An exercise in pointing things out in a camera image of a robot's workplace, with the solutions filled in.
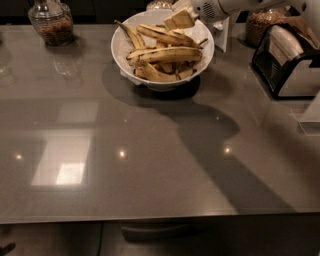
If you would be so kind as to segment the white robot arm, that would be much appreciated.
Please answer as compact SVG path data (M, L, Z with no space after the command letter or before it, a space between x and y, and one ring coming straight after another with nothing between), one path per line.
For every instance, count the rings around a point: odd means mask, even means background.
M164 20L170 29L190 28L196 19L222 21L233 13L290 6L298 12L286 23L296 28L316 49L320 46L320 0L177 0Z

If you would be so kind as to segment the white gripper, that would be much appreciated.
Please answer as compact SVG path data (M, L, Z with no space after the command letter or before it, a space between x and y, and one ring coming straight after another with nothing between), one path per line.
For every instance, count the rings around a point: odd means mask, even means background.
M172 10L179 11L166 18L164 20L165 25L170 30L193 27L195 25L194 18L185 8L191 5L199 19L204 23L215 23L228 17L220 4L220 0L177 0L173 3Z

